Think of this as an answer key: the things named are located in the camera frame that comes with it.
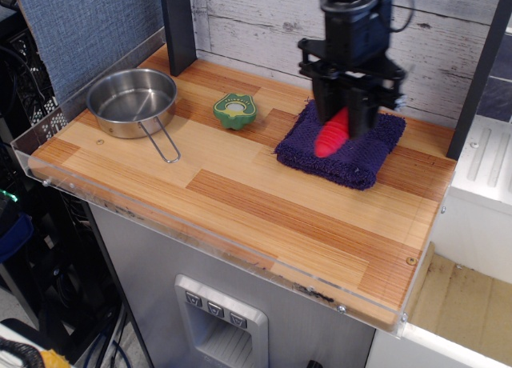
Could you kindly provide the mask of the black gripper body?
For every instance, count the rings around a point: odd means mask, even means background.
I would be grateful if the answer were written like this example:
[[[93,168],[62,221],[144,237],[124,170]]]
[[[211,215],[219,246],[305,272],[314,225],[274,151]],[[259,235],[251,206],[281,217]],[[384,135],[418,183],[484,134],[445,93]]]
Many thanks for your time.
[[[393,0],[320,0],[324,13],[323,40],[304,38],[300,73],[311,78],[345,74],[350,89],[371,94],[379,106],[399,110],[406,96],[406,72],[386,56],[390,35],[405,27],[391,25]]]

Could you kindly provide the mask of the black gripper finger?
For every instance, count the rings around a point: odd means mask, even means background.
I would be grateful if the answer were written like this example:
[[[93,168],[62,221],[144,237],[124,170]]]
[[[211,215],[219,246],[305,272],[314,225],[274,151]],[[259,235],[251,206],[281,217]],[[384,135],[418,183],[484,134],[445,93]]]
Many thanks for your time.
[[[363,136],[376,126],[379,105],[365,90],[351,88],[347,94],[347,107],[351,139]]]
[[[326,123],[340,110],[348,107],[350,80],[345,74],[336,78],[314,78],[312,88],[318,120]]]

